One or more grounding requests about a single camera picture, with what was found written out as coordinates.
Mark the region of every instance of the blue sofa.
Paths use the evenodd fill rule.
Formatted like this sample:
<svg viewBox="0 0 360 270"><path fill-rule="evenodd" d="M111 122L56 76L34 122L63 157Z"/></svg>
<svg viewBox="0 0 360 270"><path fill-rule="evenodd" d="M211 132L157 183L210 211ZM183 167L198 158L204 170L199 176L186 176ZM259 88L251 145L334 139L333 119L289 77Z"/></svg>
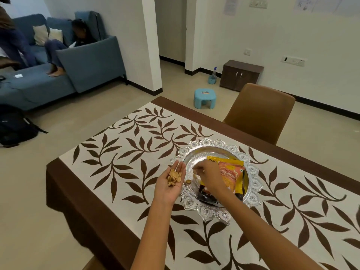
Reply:
<svg viewBox="0 0 360 270"><path fill-rule="evenodd" d="M97 42L57 51L67 74L56 78L46 75L50 64L47 63L45 48L35 45L32 27L46 25L48 28L61 29L64 43L69 46L74 42L71 20L45 19L41 14L14 19L17 28L26 36L39 65L4 75L6 80L0 83L0 104L30 110L73 93L82 93L118 77L126 79L117 38L106 35L100 15L86 11L76 12L75 17L88 24Z"/></svg>

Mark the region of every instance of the table runner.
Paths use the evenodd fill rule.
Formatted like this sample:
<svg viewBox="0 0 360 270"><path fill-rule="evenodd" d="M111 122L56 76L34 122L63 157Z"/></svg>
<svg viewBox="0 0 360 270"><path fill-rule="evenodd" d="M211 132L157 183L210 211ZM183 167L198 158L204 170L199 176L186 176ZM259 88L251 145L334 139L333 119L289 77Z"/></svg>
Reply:
<svg viewBox="0 0 360 270"><path fill-rule="evenodd" d="M358 195L152 103L60 159L140 238L155 179L179 147L205 137L250 154L265 186L254 211L270 225L328 269L359 267ZM267 269L234 221L203 223L177 201L170 226L170 269Z"/></svg>

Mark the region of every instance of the blue pants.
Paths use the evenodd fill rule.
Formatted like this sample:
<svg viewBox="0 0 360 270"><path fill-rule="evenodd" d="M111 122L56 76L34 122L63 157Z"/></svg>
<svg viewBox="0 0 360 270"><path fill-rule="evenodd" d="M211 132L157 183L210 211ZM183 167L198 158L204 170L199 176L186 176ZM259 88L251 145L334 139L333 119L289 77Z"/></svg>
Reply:
<svg viewBox="0 0 360 270"><path fill-rule="evenodd" d="M26 64L21 58L19 51L24 55L29 67L36 65L36 59L30 49L30 45L24 34L17 29L0 28L0 47L5 51L10 59L21 63L22 68Z"/></svg>
<svg viewBox="0 0 360 270"><path fill-rule="evenodd" d="M56 54L57 50L67 49L67 46L59 40L48 40L45 43L45 50L47 54L47 62L55 64L58 67L64 68L61 61Z"/></svg>

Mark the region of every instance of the snack packet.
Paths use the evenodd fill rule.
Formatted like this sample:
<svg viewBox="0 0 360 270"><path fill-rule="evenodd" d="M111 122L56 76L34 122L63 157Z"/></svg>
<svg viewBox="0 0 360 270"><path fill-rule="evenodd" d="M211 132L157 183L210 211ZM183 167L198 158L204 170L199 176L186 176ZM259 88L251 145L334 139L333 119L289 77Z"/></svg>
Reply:
<svg viewBox="0 0 360 270"><path fill-rule="evenodd" d="M242 201L243 194L245 193L243 178L246 174L244 162L212 156L208 156L207 159L218 163L225 185ZM205 184L202 181L200 181L197 199L211 205L218 205L218 201L211 195L210 191L205 187Z"/></svg>

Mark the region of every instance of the black backpack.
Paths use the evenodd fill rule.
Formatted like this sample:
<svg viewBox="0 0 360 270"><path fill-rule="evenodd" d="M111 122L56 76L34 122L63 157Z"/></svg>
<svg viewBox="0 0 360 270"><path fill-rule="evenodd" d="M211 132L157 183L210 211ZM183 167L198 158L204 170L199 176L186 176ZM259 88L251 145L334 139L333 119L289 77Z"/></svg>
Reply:
<svg viewBox="0 0 360 270"><path fill-rule="evenodd" d="M5 148L18 146L20 142L33 139L40 129L24 113L13 106L0 104L0 144Z"/></svg>

